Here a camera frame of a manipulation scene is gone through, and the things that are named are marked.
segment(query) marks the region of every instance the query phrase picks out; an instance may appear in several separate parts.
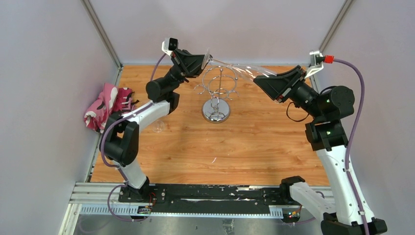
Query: gray floor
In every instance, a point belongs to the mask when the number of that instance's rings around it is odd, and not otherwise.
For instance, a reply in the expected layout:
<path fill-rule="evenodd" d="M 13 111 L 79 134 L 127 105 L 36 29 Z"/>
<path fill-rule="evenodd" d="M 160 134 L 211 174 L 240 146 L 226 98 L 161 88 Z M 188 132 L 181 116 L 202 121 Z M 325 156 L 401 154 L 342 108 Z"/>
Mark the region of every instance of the gray floor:
<path fill-rule="evenodd" d="M 311 218 L 306 210 L 301 220 Z M 93 233 L 83 233 L 79 227 L 75 235 L 320 235 L 320 224 L 316 220 L 307 224 L 290 226 L 277 219 L 223 219 L 186 217 L 149 217 L 142 222 L 123 222 L 110 215 L 83 215 L 78 219 L 82 229 L 94 231 L 110 221 L 105 227 Z"/>

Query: crumpled cloth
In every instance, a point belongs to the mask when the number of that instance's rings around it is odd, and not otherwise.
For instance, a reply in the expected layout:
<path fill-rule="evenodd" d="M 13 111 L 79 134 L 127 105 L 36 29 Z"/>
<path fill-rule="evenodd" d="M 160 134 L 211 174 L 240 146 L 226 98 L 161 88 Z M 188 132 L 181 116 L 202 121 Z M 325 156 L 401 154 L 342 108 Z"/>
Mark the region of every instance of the crumpled cloth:
<path fill-rule="evenodd" d="M 134 110 L 133 90 L 130 88 L 117 88 L 113 84 L 105 83 L 104 89 L 99 93 L 98 99 L 87 109 L 84 121 L 88 128 L 104 132 L 108 117 L 113 112 L 126 113 Z"/>

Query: round metal base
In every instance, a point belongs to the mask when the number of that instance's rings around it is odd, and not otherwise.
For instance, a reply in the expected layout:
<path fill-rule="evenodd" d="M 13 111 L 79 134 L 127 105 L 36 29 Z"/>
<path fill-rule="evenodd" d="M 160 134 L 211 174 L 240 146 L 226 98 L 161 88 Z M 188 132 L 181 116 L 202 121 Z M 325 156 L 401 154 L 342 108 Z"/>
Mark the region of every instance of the round metal base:
<path fill-rule="evenodd" d="M 202 107 L 203 117 L 211 123 L 221 123 L 226 121 L 231 114 L 228 103 L 222 99 L 210 99 Z"/>

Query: wooden table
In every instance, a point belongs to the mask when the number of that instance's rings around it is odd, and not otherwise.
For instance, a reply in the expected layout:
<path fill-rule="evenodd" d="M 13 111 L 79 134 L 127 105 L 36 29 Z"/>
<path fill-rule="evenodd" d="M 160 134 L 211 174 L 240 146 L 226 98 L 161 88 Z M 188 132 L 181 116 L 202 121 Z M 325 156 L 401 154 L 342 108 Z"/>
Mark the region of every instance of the wooden table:
<path fill-rule="evenodd" d="M 169 68 L 160 66 L 155 78 Z M 283 72 L 291 67 L 267 68 Z M 138 105 L 148 101 L 145 85 L 152 70 L 153 66 L 124 67 L 119 86 L 132 88 Z M 179 106 L 161 119 L 162 132 L 148 127 L 140 135 L 137 161 L 150 182 L 279 185 L 283 178 L 300 175 L 310 185 L 328 185 L 323 165 L 304 133 L 310 117 L 301 123 L 291 121 L 285 113 L 288 102 L 276 104 L 254 83 L 240 79 L 236 88 L 240 97 L 228 101 L 231 116 L 212 124 L 202 117 L 209 95 L 197 94 L 198 84 L 201 77 L 176 90 Z M 301 119 L 306 113 L 291 105 L 290 116 Z M 122 178 L 99 156 L 91 181 L 122 182 Z"/>

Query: white wall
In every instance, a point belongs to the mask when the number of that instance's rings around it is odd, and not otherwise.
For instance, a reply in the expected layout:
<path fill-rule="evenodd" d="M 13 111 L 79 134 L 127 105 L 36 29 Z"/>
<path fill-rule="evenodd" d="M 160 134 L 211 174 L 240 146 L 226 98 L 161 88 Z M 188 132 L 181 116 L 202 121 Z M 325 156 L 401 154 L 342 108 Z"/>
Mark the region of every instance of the white wall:
<path fill-rule="evenodd" d="M 83 114 L 116 68 L 79 0 L 3 0 L 0 32 L 0 234 L 55 235 L 97 140 Z"/>
<path fill-rule="evenodd" d="M 91 0 L 120 60 L 154 64 L 165 37 L 250 64 L 308 63 L 344 0 Z"/>
<path fill-rule="evenodd" d="M 369 205 L 393 235 L 415 230 L 414 11 L 411 0 L 355 1 L 324 52 L 354 63 L 364 76 L 351 156 Z M 322 87 L 346 85 L 360 98 L 351 69 L 327 65 L 318 76 Z M 353 119 L 344 121 L 348 132 Z"/>

